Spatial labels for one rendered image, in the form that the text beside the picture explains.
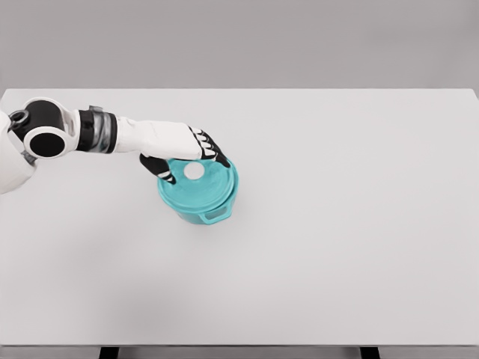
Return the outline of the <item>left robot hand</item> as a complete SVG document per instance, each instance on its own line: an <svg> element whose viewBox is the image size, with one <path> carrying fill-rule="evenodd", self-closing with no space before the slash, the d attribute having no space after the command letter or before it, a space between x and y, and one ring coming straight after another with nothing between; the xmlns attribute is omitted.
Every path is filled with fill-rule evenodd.
<svg viewBox="0 0 479 359"><path fill-rule="evenodd" d="M139 152L140 163L154 176L172 185L176 183L176 178L169 167L169 159L212 160L225 168L231 166L209 134L185 123L152 123L143 137Z"/></svg>

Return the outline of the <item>teal pot lid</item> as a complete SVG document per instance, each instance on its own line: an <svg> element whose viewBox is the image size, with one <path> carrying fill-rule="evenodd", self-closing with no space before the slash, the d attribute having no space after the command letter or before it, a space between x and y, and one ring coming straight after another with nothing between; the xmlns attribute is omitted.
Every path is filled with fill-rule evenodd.
<svg viewBox="0 0 479 359"><path fill-rule="evenodd" d="M237 187L237 169L231 161L228 163L230 167L226 168L210 159L170 159L168 164L176 183L158 179L159 195L168 206L179 213L200 214L218 208L227 202L227 198ZM204 172L201 177L190 179L185 175L185 167L192 164L202 166Z"/></svg>

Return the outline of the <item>teal pot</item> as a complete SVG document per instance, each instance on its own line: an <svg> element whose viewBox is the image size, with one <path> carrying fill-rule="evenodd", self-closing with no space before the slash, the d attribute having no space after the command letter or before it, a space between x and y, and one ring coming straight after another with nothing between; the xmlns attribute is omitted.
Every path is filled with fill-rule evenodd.
<svg viewBox="0 0 479 359"><path fill-rule="evenodd" d="M157 188L163 201L183 220L212 225L232 215L238 180L177 179L172 185L159 179Z"/></svg>

